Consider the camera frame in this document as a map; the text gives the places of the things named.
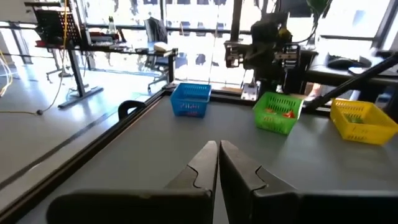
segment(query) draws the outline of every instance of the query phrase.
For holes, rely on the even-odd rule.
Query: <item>office chair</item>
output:
[[[159,36],[155,34],[156,29],[161,29],[163,32],[167,33],[166,28],[164,26],[156,27],[156,23],[160,21],[151,17],[144,21],[145,29],[147,31],[148,42],[158,42],[162,41],[167,43],[166,39],[160,40]],[[167,57],[156,57],[156,56],[147,56],[147,60],[145,62],[145,67],[150,68],[151,70],[155,70],[161,72],[159,77],[155,77],[154,81],[148,84],[148,92],[150,92],[150,86],[156,84],[158,82],[167,80],[167,72],[169,69],[169,60]]]

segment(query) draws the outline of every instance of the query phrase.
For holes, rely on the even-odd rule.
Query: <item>yellow basket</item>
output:
[[[398,131],[398,125],[373,103],[334,99],[330,118],[345,140],[383,145]],[[362,123],[349,122],[360,119]]]

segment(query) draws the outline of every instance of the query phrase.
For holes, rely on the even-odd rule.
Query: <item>floor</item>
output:
[[[31,65],[13,72],[14,81],[0,99],[0,111],[36,112],[51,104],[60,83],[56,73],[51,84],[45,77],[48,70],[40,67]],[[148,99],[147,84],[152,80],[87,71],[85,83],[102,86],[103,92],[59,110],[57,105],[67,100],[73,88],[73,80],[64,78],[54,106],[43,116],[0,113],[0,211],[115,124],[121,102]],[[1,86],[5,83],[5,77],[0,77]],[[164,84],[152,86],[152,92]]]

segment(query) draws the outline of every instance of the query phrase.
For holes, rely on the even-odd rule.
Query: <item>plastic basket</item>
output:
[[[383,145],[398,130],[397,124],[388,115],[368,102],[334,99],[330,118],[341,137],[350,141]],[[352,119],[357,119],[361,123],[353,123]]]
[[[278,93],[265,93],[254,106],[256,126],[276,133],[289,134],[300,116],[301,107],[301,99]],[[268,113],[266,109],[272,109],[276,114]],[[282,115],[289,111],[293,111],[295,118]]]
[[[174,115],[204,117],[210,93],[211,85],[179,84],[170,98]]]

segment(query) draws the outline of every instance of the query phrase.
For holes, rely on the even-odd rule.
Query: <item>green basket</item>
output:
[[[301,99],[267,92],[254,106],[256,126],[276,133],[289,134],[299,119],[301,107]],[[268,113],[266,109],[272,109],[276,114]],[[295,118],[282,116],[282,114],[289,111],[293,111]]]

